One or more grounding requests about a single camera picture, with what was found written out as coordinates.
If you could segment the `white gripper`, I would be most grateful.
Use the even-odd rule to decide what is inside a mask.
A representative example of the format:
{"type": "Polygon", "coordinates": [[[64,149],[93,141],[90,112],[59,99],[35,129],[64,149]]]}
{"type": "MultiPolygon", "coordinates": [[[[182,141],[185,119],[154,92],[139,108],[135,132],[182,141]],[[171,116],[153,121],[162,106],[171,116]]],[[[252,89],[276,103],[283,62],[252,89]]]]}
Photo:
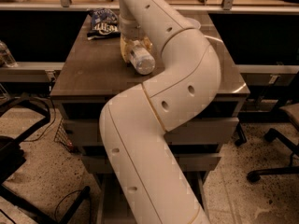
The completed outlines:
{"type": "Polygon", "coordinates": [[[144,31],[137,22],[137,20],[132,16],[126,16],[125,14],[120,14],[119,16],[120,30],[124,35],[121,36],[121,56],[126,63],[130,62],[130,52],[134,44],[133,40],[142,40],[145,48],[148,51],[152,49],[152,43],[149,38],[145,36],[144,31]]]}

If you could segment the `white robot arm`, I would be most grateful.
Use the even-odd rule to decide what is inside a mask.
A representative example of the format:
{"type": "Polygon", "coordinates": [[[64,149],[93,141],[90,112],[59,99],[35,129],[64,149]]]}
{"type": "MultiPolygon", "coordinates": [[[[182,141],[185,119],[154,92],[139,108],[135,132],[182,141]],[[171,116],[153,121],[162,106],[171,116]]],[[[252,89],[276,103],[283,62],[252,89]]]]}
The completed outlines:
{"type": "Polygon", "coordinates": [[[164,140],[200,114],[221,84],[209,41],[164,0],[120,0],[161,56],[164,71],[113,97],[100,134],[137,224],[210,224],[164,140]]]}

